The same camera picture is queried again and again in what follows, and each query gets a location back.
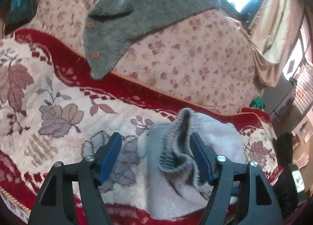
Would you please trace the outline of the light blue fleece pants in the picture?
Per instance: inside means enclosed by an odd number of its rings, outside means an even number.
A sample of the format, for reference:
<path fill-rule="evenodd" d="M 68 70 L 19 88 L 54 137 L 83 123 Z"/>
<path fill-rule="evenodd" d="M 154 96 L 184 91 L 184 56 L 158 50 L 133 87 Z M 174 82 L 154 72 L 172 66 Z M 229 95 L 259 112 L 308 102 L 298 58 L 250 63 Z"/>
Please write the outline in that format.
<path fill-rule="evenodd" d="M 243 164 L 242 137 L 232 123 L 222 123 L 190 108 L 174 122 L 155 123 L 146 136 L 148 158 L 148 213 L 156 220 L 172 220 L 206 207 L 212 186 L 200 179 L 189 147 L 198 133 L 218 155 Z"/>

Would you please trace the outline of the red floral plush blanket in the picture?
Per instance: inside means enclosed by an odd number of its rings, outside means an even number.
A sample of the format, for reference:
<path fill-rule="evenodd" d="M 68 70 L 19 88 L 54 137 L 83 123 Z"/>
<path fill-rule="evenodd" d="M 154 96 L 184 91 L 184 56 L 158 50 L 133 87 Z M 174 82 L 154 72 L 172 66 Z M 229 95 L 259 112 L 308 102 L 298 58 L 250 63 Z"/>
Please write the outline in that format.
<path fill-rule="evenodd" d="M 114 224 L 159 224 L 148 209 L 146 134 L 182 108 L 233 124 L 246 160 L 277 182 L 282 168 L 265 112 L 222 115 L 118 73 L 95 81 L 86 60 L 63 41 L 31 29 L 12 33 L 1 40 L 1 199 L 27 224 L 51 166 L 79 162 L 119 132 L 121 153 L 101 196 Z"/>

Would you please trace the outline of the pink floral bed sheet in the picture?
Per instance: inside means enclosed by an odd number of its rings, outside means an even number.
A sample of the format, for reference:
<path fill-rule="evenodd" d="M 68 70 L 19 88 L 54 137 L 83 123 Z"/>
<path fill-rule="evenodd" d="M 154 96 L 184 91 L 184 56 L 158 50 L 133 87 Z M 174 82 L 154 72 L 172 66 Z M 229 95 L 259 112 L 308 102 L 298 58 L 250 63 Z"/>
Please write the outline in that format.
<path fill-rule="evenodd" d="M 29 28 L 84 52 L 83 29 L 97 0 L 40 0 Z M 210 110 L 233 114 L 263 94 L 253 48 L 220 10 L 208 10 L 128 48 L 115 72 Z"/>

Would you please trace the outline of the blue plastic bag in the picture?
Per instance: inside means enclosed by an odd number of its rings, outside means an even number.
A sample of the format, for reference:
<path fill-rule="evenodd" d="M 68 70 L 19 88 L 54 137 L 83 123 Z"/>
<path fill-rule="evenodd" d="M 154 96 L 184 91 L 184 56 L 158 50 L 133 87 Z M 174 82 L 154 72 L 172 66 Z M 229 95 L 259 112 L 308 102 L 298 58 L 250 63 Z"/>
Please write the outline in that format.
<path fill-rule="evenodd" d="M 30 21 L 35 15 L 35 0 L 11 0 L 7 15 L 7 25 Z"/>

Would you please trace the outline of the grey fuzzy buttoned cardigan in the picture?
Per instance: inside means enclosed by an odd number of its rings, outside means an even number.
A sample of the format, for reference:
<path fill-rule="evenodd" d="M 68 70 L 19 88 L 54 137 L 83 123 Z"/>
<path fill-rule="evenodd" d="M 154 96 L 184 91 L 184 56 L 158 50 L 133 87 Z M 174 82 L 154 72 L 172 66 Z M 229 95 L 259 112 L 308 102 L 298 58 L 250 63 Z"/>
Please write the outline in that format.
<path fill-rule="evenodd" d="M 104 78 L 146 34 L 219 7 L 220 0 L 97 0 L 83 32 L 91 77 Z"/>

